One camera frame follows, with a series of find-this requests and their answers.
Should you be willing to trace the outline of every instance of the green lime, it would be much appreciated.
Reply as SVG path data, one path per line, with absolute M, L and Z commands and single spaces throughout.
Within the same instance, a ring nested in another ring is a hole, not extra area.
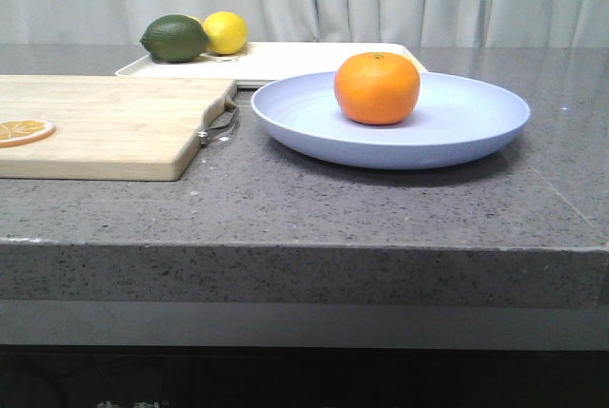
M 140 43 L 155 58 L 185 63 L 206 50 L 209 37 L 201 23 L 191 17 L 166 15 L 148 25 Z

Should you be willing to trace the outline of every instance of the tangerine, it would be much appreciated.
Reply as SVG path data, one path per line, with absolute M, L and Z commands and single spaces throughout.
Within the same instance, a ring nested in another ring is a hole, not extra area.
M 393 125 L 409 116 L 419 99 L 421 76 L 406 57 L 367 52 L 347 58 L 334 77 L 344 115 L 365 125 Z

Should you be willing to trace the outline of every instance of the metal handle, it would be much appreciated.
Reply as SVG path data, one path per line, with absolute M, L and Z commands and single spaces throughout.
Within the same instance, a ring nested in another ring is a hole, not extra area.
M 197 132 L 197 135 L 201 139 L 201 146 L 209 145 L 209 142 L 211 142 L 218 135 L 225 133 L 225 132 L 229 132 L 231 129 L 233 129 L 235 127 L 235 124 L 237 123 L 237 117 L 239 116 L 239 108 L 237 106 L 231 106 L 231 107 L 226 106 L 225 115 L 226 114 L 230 114 L 230 119 L 228 120 L 227 123 L 225 123 L 223 125 L 219 125 L 219 126 L 212 126 L 212 127 L 209 127 L 207 129 L 200 130 L 199 132 Z

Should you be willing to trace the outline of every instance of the white tray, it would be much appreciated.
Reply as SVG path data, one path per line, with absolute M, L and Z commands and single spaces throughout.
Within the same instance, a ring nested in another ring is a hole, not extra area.
M 401 123 L 368 126 L 347 119 L 334 97 L 334 72 L 280 80 L 251 105 L 268 133 L 296 151 L 332 163 L 384 169 L 457 165 L 514 139 L 530 116 L 516 94 L 485 82 L 423 72 L 414 112 Z
M 425 71 L 417 58 L 398 44 L 249 42 L 235 55 L 203 54 L 182 64 L 155 62 L 147 55 L 117 70 L 116 75 L 230 78 L 239 87 L 260 87 L 287 77 L 336 70 L 349 56 L 367 51 L 401 54 L 413 61 L 420 71 Z

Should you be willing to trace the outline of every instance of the orange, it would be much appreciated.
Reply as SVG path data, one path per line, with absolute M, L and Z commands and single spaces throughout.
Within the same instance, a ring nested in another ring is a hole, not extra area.
M 50 136 L 55 125 L 45 120 L 13 120 L 0 122 L 0 147 L 20 146 Z
M 414 110 L 420 87 L 412 62 L 388 52 L 351 56 L 334 78 L 334 94 L 344 115 L 365 125 L 399 123 Z

